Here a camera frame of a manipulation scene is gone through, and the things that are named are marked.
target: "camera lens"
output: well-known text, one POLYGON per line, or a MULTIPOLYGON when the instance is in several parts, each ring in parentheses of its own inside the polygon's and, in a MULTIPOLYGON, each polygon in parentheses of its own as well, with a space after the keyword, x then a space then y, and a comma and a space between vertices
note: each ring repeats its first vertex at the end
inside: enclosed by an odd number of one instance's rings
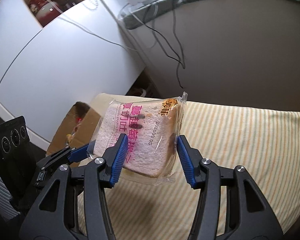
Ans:
POLYGON ((27 136, 26 128, 24 126, 21 126, 20 134, 23 139, 27 136))
POLYGON ((2 143, 2 148, 3 148, 4 152, 9 153, 9 151, 10 151, 10 142, 9 142, 8 138, 3 137, 1 143, 2 143))
POLYGON ((14 146, 18 146, 20 144, 20 136, 16 129, 11 132, 11 140, 14 146))

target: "white wall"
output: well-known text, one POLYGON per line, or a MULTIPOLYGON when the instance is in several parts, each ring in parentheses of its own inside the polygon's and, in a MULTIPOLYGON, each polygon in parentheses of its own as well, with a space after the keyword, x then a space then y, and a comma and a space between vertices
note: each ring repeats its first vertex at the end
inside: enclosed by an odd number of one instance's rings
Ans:
MULTIPOLYGON (((153 63, 149 73, 164 97, 185 90, 192 101, 300 110, 300 4, 203 0, 177 8, 176 16, 186 61, 186 70, 179 71, 184 89, 176 79, 177 62, 158 44, 146 52, 153 63)), ((168 12, 155 20, 155 28, 180 52, 172 22, 168 12)), ((145 26, 130 33, 144 50, 153 44, 145 26)))

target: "blue ribbed rubber pad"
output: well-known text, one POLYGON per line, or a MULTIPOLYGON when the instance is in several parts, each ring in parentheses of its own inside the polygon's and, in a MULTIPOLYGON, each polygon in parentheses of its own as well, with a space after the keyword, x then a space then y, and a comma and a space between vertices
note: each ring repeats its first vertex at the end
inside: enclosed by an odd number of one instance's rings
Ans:
POLYGON ((194 167, 180 137, 178 137, 177 151, 187 183, 193 188, 196 185, 194 179, 194 167))
POLYGON ((113 187, 119 181, 120 173, 128 153, 128 136, 125 135, 111 168, 110 184, 113 187))

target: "plastic wrapper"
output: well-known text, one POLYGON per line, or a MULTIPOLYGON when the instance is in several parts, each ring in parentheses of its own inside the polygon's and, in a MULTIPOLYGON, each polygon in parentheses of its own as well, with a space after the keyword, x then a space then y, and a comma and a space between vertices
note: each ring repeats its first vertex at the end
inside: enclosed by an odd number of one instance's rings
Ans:
POLYGON ((128 153, 120 177, 159 185, 175 180, 176 139, 179 135, 187 93, 182 97, 122 103, 113 100, 99 120, 88 153, 101 157, 121 133, 128 136, 128 153))

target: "printed date 20250905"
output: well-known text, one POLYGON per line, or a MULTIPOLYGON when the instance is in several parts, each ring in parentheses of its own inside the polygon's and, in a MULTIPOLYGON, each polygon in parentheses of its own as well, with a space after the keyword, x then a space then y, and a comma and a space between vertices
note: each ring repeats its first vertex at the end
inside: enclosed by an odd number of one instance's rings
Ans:
MULTIPOLYGON (((157 129, 158 129, 159 123, 160 122, 155 122, 155 127, 153 128, 153 133, 151 135, 151 138, 154 138, 155 134, 157 133, 157 129)), ((153 139, 150 139, 149 140, 149 145, 152 145, 152 142, 153 142, 153 139)))

